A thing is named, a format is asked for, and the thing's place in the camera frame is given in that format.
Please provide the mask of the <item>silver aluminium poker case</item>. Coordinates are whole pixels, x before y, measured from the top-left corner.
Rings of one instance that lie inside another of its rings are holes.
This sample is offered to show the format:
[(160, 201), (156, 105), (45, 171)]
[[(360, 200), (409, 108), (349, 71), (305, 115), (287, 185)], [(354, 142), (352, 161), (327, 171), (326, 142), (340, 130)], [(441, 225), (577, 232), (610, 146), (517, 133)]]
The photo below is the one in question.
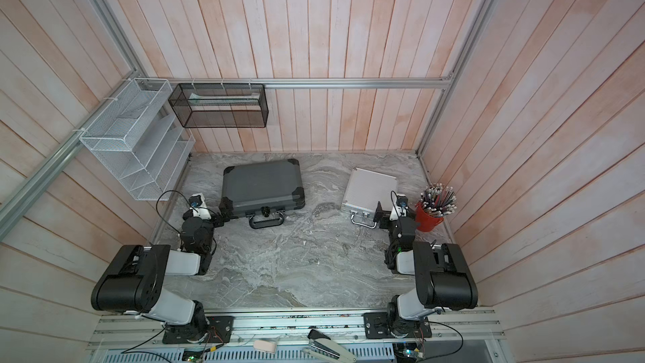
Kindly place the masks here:
[(355, 167), (350, 174), (340, 210), (349, 216), (353, 225), (376, 229), (373, 222), (377, 203), (391, 211), (391, 192), (396, 191), (398, 179), (383, 173)]

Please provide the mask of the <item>dark grey poker case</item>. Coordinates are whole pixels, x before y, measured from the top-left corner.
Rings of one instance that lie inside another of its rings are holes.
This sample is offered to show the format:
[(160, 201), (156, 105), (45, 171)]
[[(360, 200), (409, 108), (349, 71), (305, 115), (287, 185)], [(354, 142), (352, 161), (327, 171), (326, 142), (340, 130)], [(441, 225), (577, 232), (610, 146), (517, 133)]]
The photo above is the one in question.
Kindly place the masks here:
[(299, 160), (295, 158), (229, 166), (223, 171), (221, 198), (233, 202), (233, 214), (254, 230), (285, 222), (285, 212), (305, 207)]

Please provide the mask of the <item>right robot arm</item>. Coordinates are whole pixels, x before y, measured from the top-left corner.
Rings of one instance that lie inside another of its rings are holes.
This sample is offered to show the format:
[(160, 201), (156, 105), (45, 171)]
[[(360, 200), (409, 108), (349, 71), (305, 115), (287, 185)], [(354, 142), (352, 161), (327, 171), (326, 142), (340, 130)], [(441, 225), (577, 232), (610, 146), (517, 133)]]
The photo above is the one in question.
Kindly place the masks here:
[(422, 338), (432, 334), (429, 315), (474, 309), (478, 304), (475, 280), (461, 248), (417, 239), (418, 230), (432, 230), (442, 222), (421, 204), (411, 211), (403, 199), (395, 201), (391, 212), (377, 205), (374, 223), (388, 230), (390, 239), (386, 266), (395, 274), (413, 277), (415, 283), (412, 290), (394, 296), (386, 312), (364, 315), (368, 339)]

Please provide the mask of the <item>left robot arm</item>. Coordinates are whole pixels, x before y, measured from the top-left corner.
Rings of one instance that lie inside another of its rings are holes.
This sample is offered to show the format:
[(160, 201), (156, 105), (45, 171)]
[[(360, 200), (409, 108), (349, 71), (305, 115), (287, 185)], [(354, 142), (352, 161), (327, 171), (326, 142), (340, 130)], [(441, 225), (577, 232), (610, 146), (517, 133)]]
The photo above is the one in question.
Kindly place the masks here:
[(180, 248), (170, 245), (124, 245), (92, 290), (91, 304), (97, 311), (128, 314), (164, 324), (166, 345), (230, 341), (233, 317), (210, 316), (203, 304), (164, 287), (168, 277), (201, 277), (217, 249), (216, 228), (233, 217), (229, 201), (208, 208), (203, 195), (188, 199), (179, 230)]

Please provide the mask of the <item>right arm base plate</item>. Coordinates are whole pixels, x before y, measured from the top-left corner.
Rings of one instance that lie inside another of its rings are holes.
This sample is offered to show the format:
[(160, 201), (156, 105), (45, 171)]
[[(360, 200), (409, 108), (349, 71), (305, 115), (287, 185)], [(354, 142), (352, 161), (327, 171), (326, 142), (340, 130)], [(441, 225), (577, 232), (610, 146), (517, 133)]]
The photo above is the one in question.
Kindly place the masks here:
[(405, 320), (384, 312), (363, 314), (367, 339), (431, 338), (432, 330), (421, 321)]

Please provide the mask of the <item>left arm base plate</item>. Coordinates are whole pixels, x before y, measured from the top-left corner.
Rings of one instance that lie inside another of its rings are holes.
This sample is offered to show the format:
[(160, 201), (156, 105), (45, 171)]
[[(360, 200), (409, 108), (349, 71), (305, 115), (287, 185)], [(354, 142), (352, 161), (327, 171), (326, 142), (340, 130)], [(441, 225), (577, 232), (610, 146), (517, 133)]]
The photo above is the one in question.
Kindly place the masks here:
[(170, 325), (165, 329), (162, 344), (200, 344), (230, 342), (233, 330), (233, 316), (205, 316), (186, 325)]

